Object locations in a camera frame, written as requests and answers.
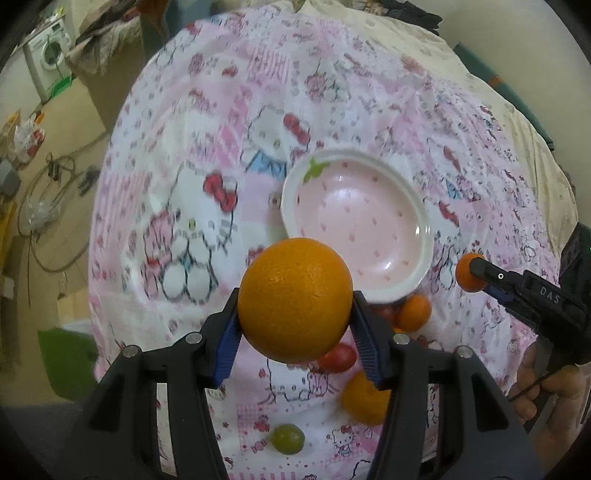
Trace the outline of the small orange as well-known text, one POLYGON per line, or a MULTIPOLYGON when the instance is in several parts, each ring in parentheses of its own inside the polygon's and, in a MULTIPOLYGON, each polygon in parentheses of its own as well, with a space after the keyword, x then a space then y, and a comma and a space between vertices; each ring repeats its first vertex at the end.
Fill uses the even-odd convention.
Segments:
POLYGON ((461 257, 456 267, 456 281, 459 287, 468 293, 482 291, 487 282, 471 273, 470 264, 475 259, 483 259, 478 253, 467 253, 461 257))
POLYGON ((394 324, 401 331, 414 333, 429 322, 431 315, 432 304, 429 298, 415 294, 404 301, 394 324))

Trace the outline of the medium orange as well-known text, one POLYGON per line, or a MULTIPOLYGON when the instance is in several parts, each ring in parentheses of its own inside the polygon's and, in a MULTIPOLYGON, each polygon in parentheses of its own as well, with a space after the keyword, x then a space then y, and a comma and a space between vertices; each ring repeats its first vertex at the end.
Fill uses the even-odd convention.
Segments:
POLYGON ((360 424, 379 426, 386 421, 390 398, 390 390, 377 390, 363 371, 357 371, 342 391, 342 408, 360 424))

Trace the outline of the red cherry tomato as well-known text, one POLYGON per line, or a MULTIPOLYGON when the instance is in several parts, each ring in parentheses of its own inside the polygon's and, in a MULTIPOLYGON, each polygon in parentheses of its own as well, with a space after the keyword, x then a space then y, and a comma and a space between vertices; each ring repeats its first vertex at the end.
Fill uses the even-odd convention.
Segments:
POLYGON ((339 343, 327 354, 318 359, 318 367, 331 374, 348 371, 356 364, 356 349, 346 343, 339 343))

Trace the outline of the large orange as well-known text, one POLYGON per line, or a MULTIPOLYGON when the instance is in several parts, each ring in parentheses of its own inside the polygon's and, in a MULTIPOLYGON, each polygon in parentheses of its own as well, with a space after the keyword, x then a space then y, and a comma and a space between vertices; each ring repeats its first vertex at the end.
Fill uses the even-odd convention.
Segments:
POLYGON ((348 328, 353 280, 329 246, 290 238, 263 250, 238 290, 246 340, 271 360, 297 364, 329 353, 348 328))

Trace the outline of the pink white bowl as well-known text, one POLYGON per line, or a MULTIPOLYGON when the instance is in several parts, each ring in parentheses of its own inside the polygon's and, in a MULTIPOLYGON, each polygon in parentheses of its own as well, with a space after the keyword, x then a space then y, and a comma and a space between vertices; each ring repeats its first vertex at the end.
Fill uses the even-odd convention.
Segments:
POLYGON ((433 229, 412 185, 381 159, 355 149, 298 160, 283 183, 287 236, 318 240, 346 262, 370 303, 419 290, 433 260, 433 229))

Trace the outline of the green grape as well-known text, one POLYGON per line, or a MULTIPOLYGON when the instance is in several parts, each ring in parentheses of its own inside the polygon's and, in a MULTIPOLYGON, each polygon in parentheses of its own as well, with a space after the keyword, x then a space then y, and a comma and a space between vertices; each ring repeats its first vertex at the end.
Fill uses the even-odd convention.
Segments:
POLYGON ((305 436, 294 424, 281 424, 271 432, 270 442, 283 455, 294 455, 304 449, 305 436))

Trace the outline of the pink cartoon bedsheet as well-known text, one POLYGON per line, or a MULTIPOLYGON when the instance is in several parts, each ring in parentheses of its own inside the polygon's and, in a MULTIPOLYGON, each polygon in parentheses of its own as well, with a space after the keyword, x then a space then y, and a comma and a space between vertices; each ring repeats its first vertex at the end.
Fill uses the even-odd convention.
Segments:
POLYGON ((181 30, 118 115, 95 197, 89 304, 106 373, 129 345, 165 347, 224 306, 284 237, 294 165, 353 148, 396 169, 434 231, 426 347, 470 346, 516 410, 534 413, 535 336, 456 283, 477 252, 550 281, 576 220, 542 137, 447 44, 335 1, 230 11, 181 30))

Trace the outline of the white washing machine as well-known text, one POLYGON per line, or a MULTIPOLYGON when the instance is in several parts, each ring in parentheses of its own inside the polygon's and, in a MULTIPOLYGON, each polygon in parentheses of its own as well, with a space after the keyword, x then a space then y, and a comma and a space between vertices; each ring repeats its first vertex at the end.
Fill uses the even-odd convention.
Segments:
POLYGON ((71 46, 64 15, 50 17, 23 40, 25 61, 42 103, 51 99, 60 81, 70 77, 65 59, 71 46))

